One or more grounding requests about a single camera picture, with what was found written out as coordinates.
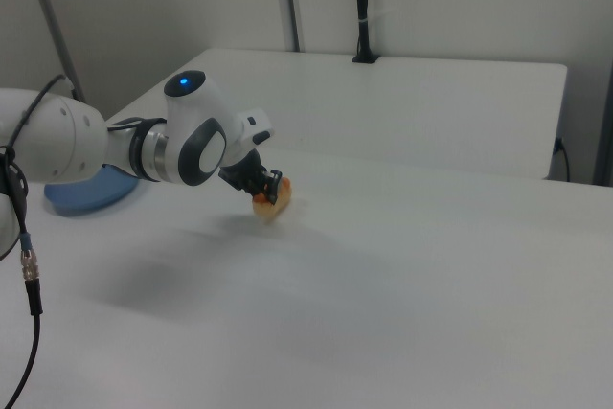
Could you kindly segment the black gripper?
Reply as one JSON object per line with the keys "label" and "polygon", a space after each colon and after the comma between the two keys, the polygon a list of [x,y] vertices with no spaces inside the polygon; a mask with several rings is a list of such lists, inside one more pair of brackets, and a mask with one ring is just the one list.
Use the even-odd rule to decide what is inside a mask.
{"label": "black gripper", "polygon": [[218,176],[238,191],[244,191],[252,196],[263,193],[266,200],[276,204],[283,174],[279,170],[267,171],[261,164],[261,157],[256,150],[229,167],[221,167]]}

